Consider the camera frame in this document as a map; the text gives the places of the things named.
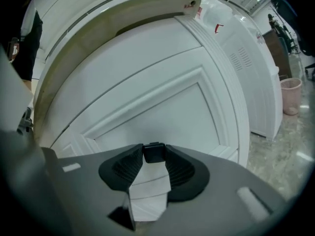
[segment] gray floor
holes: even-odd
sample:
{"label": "gray floor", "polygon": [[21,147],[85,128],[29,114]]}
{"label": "gray floor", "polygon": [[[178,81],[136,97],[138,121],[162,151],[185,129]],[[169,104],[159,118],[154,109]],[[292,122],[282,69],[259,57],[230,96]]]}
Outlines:
{"label": "gray floor", "polygon": [[251,134],[247,167],[286,199],[300,193],[313,168],[315,156],[315,82],[306,77],[303,68],[315,60],[299,54],[290,55],[289,61],[292,76],[303,83],[300,113],[283,115],[274,141]]}
{"label": "gray floor", "polygon": [[142,236],[145,235],[146,231],[150,229],[155,221],[147,221],[147,222],[136,222],[136,235]]}

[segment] person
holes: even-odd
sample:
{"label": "person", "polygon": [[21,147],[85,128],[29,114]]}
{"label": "person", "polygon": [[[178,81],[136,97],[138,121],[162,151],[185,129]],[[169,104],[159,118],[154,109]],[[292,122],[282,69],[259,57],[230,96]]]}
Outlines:
{"label": "person", "polygon": [[20,78],[32,90],[32,73],[43,22],[35,9],[34,0],[19,0],[16,3],[1,44]]}

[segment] ventilation grille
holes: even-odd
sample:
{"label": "ventilation grille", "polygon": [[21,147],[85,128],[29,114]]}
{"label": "ventilation grille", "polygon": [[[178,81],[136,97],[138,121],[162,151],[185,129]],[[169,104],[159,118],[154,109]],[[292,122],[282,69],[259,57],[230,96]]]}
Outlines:
{"label": "ventilation grille", "polygon": [[252,61],[251,61],[250,57],[248,56],[248,54],[247,54],[246,50],[244,49],[244,47],[239,49],[238,53],[241,56],[241,59],[243,60],[244,65],[246,67],[250,67],[252,65]]}
{"label": "ventilation grille", "polygon": [[232,65],[234,66],[234,69],[236,71],[239,71],[239,70],[242,70],[242,65],[240,63],[240,60],[238,59],[238,57],[236,56],[235,53],[232,53],[230,56],[230,60],[231,60],[231,63]]}

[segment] black clip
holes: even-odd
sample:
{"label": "black clip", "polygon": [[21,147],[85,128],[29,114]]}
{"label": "black clip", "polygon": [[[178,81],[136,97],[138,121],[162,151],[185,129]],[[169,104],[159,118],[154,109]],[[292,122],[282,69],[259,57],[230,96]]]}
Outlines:
{"label": "black clip", "polygon": [[142,153],[147,163],[160,163],[165,161],[165,144],[155,142],[144,145]]}

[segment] trash bin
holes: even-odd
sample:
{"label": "trash bin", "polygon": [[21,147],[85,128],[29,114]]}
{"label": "trash bin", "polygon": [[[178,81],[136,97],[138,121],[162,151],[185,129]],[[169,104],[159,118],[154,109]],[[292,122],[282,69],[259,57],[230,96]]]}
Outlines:
{"label": "trash bin", "polygon": [[283,100],[283,112],[293,116],[299,112],[301,104],[302,81],[297,78],[285,79],[280,82]]}

